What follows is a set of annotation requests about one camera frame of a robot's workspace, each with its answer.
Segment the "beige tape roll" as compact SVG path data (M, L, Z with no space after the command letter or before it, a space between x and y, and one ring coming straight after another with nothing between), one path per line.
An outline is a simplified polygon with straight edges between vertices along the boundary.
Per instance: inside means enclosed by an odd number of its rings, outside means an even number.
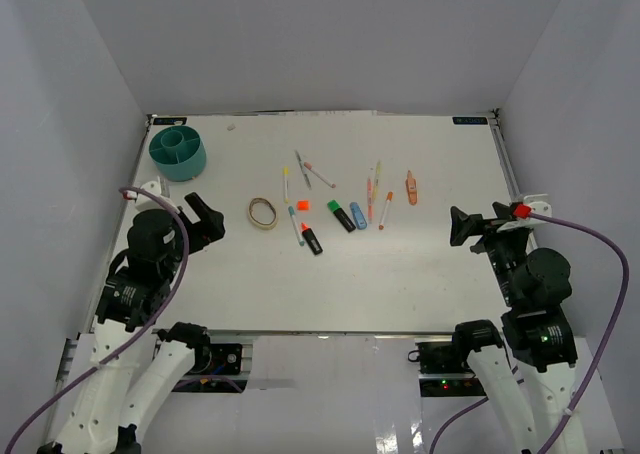
M279 220L274 205L263 197L254 197L249 201L247 218L254 227L263 231L273 230Z

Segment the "teal capped white marker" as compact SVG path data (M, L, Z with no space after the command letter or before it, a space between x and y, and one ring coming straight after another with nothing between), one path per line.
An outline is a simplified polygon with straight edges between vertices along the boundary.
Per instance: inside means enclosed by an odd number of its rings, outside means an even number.
M305 245L305 241L304 241L304 239L302 237L301 229L300 229L300 226L298 225L298 222L297 222L295 209L291 205L288 206L287 209L288 209L288 214L289 214L291 223L293 225L293 229L294 229L294 233L295 233L295 236L296 236L297 243L300 246L304 246Z

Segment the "pink capped white marker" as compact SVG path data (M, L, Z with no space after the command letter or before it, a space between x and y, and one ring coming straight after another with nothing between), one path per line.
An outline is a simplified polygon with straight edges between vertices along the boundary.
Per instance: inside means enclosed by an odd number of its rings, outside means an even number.
M329 186L332 189L336 188L336 184L333 181L331 181L328 177L326 177L324 174L322 174L319 170L317 170L311 163L309 163L308 161L304 161L303 166L309 172L315 175L318 179L320 179L323 183L325 183L327 186Z

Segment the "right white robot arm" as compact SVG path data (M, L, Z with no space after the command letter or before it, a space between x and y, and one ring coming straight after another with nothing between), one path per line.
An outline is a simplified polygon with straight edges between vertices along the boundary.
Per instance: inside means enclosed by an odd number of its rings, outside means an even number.
M527 204L493 208L493 219L450 210L451 245L476 238L470 249L487 255L508 308L500 327L457 325L452 362L479 379L515 452L585 453L582 423L569 406L578 355L561 308L572 293L570 264L553 249L529 249L532 229L515 215Z

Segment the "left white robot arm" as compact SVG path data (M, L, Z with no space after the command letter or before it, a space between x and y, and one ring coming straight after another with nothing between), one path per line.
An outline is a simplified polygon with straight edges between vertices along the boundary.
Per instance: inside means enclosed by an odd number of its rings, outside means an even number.
M70 383L79 395L59 434L42 453L139 453L151 421L178 382L211 361L205 327L177 323L159 333L160 349L141 377L145 343L175 296L190 255L225 235L224 216L196 193L186 195L196 214L141 188L154 208L133 218L127 246L109 267L95 312L94 344L87 373Z

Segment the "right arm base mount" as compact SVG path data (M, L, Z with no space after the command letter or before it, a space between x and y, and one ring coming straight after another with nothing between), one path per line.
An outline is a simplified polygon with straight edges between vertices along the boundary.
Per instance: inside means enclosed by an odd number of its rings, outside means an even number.
M485 391L472 370L459 358L451 342L420 342L408 352L418 367L422 398L484 397Z

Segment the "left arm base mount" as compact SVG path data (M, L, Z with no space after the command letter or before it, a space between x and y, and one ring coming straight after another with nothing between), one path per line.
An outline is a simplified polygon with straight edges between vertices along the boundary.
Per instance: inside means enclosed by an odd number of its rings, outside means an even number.
M243 393L240 344L162 342L140 381L154 392Z

